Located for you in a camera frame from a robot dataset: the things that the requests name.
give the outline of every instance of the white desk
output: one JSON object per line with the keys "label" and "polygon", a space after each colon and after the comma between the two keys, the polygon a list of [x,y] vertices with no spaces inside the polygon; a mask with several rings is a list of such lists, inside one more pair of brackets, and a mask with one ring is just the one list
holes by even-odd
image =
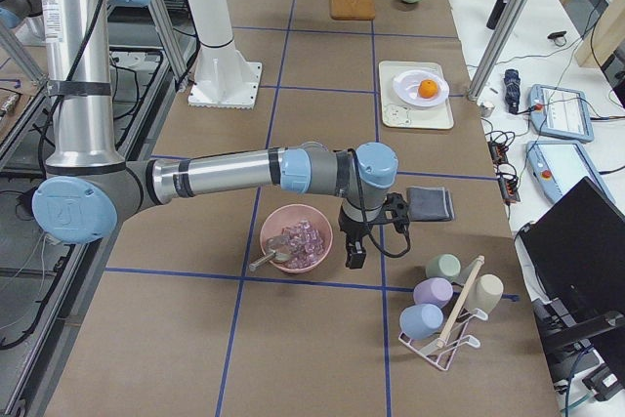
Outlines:
{"label": "white desk", "polygon": [[[462,41],[465,62],[470,65],[478,65],[492,35],[492,31],[486,28],[486,20],[495,0],[449,0],[449,3],[458,35]],[[553,41],[547,39],[549,33],[561,30],[567,31],[567,44],[563,48],[557,47]],[[579,34],[559,0],[528,0],[499,61],[505,61],[514,56],[547,55],[566,48],[578,38]],[[526,107],[529,89],[533,84],[558,84],[564,69],[569,64],[571,55],[579,44],[577,42],[573,47],[558,52],[547,59],[527,58],[496,65],[489,78],[488,86],[478,99],[478,103],[490,101],[495,104],[495,110],[488,118],[494,129],[514,131],[517,134],[523,134],[527,131],[527,115],[517,116],[506,111],[504,71],[507,68],[515,68],[519,71],[521,78],[520,108],[523,110]],[[469,66],[468,69],[470,75],[473,76],[475,68]],[[621,106],[613,104],[608,99],[610,86],[598,68],[581,68],[575,59],[572,59],[560,86],[583,91],[587,100],[600,115],[625,114],[625,110]],[[490,130],[487,123],[484,123],[484,130],[486,132]],[[600,171],[612,170],[625,164],[625,121],[606,123],[595,121],[593,122],[593,130],[595,139],[584,147],[597,169]],[[517,137],[511,146],[508,158],[519,173],[525,163],[525,144],[537,138],[538,134],[530,125],[529,132],[524,136]],[[617,207],[625,212],[625,170],[606,175],[604,180],[614,196]],[[525,169],[521,178],[520,196],[521,202],[513,204],[511,207],[510,228],[512,231],[517,231],[527,222],[538,220],[552,205],[543,195],[529,168]],[[526,276],[526,281],[532,299],[536,298],[539,293],[532,288],[534,283],[531,279],[533,268],[519,243],[518,252],[523,272],[532,273],[532,275]],[[575,402],[586,391],[578,375],[571,388],[570,402]],[[625,391],[621,391],[608,402],[596,402],[591,399],[582,406],[571,410],[569,415],[589,417],[625,415]]]}

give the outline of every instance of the pink bowl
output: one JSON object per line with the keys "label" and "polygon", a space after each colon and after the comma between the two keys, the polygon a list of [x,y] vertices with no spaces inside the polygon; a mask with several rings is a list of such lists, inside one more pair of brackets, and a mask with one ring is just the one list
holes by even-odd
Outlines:
{"label": "pink bowl", "polygon": [[282,264],[277,264],[271,262],[274,266],[284,272],[289,273],[302,273],[308,272],[316,268],[321,261],[325,259],[325,257],[330,252],[330,248],[332,247],[332,226],[328,219],[325,218],[321,212],[316,210],[314,207],[310,205],[304,204],[291,204],[285,205],[284,207],[280,207],[279,209],[274,210],[267,217],[263,226],[261,227],[261,249],[263,250],[263,254],[267,254],[265,252],[265,244],[267,240],[272,236],[278,236],[282,234],[282,229],[286,227],[292,227],[299,224],[302,220],[308,220],[311,223],[311,227],[317,229],[321,238],[323,239],[323,253],[319,256],[319,260],[303,269],[288,269]]}

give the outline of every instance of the table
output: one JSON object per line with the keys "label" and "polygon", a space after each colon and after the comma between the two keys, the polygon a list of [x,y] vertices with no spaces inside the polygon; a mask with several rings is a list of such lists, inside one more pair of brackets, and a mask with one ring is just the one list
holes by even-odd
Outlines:
{"label": "table", "polygon": [[[331,220],[340,200],[276,188],[209,194],[128,221],[46,415],[508,415],[558,409],[447,0],[375,0],[377,17],[336,22],[328,0],[229,0],[235,41],[264,64],[253,110],[172,105],[154,155],[200,156],[320,140],[331,148],[379,141],[400,171],[394,190],[445,186],[457,218],[415,223],[409,256],[368,246],[364,269],[343,268],[342,242],[306,275],[266,268],[265,217],[291,202]],[[377,64],[437,61],[451,85],[450,131],[380,123]],[[391,251],[401,240],[383,237]],[[483,254],[504,301],[441,373],[397,341],[399,313],[425,264],[442,252],[465,265]]]}
{"label": "table", "polygon": [[[485,25],[494,2],[495,0],[449,0],[470,74],[475,71],[471,65],[479,64],[492,34],[492,31]],[[549,33],[560,30],[567,31],[567,46],[572,47],[558,48],[547,39]],[[506,111],[503,74],[507,68],[515,68],[519,71],[523,98],[527,96],[529,88],[534,83],[556,85],[561,81],[561,86],[564,88],[582,90],[600,115],[625,114],[620,105],[609,100],[608,94],[611,88],[601,71],[598,68],[582,68],[577,65],[574,58],[571,60],[579,44],[579,34],[559,0],[527,0],[499,61],[507,61],[517,56],[544,56],[561,51],[549,58],[516,59],[496,65],[489,78],[488,86],[479,96],[478,103],[491,101],[496,104],[493,114],[488,118],[494,129],[511,130],[517,134],[526,133],[528,130],[526,135],[515,139],[508,152],[510,161],[519,173],[525,163],[525,144],[533,142],[539,136],[533,127],[527,127],[526,116],[512,115]],[[623,121],[593,122],[595,139],[584,147],[600,171],[625,164],[625,157],[621,150],[625,146],[624,126]],[[484,131],[490,130],[490,125],[484,123]],[[549,140],[550,138],[541,137],[540,139]],[[625,172],[606,175],[604,181],[614,196],[617,207],[625,212]],[[525,170],[524,177],[521,179],[520,196],[521,202],[511,206],[509,223],[512,231],[517,231],[527,222],[538,220],[552,205],[530,175],[529,169]],[[533,266],[519,241],[517,250],[531,298],[544,298],[544,294],[535,281]],[[571,402],[574,402],[578,396],[583,396],[587,391],[580,377],[575,379],[571,389]],[[593,402],[592,405],[586,404],[576,409],[575,415],[607,417],[620,415],[624,411],[625,392],[621,391],[608,402]]]}

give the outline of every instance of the gray towel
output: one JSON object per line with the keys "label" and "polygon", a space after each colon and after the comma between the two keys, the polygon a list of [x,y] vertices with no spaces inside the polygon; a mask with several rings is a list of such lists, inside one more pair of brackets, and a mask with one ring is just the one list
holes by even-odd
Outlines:
{"label": "gray towel", "polygon": [[412,222],[447,222],[454,219],[451,194],[446,188],[408,188],[408,215]]}

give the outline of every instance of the white tray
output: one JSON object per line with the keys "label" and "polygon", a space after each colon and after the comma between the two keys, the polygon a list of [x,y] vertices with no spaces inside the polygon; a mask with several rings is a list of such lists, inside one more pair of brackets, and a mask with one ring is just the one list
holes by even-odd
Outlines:
{"label": "white tray", "polygon": [[453,115],[449,99],[438,106],[417,108],[404,103],[393,90],[393,78],[406,70],[415,68],[433,72],[444,79],[442,68],[437,63],[380,62],[382,122],[389,127],[408,129],[451,129]]}

